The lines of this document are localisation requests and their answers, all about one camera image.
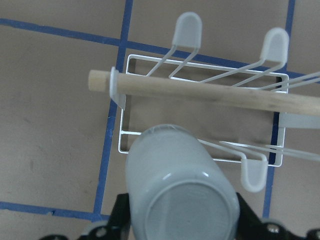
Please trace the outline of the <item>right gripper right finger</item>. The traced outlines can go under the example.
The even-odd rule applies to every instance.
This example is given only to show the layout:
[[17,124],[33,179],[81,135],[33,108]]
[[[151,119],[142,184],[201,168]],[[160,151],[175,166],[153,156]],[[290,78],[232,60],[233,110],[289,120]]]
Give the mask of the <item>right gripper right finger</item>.
[[309,230],[305,236],[298,236],[275,221],[269,219],[262,221],[241,194],[236,195],[240,207],[236,240],[318,240],[320,238],[319,228]]

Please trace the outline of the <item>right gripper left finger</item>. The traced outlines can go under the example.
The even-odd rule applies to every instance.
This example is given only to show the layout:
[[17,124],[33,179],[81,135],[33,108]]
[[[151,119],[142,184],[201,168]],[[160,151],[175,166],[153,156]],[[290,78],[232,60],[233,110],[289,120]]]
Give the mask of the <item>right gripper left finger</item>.
[[107,220],[96,221],[84,228],[79,240],[127,240],[131,228],[128,193],[118,194]]

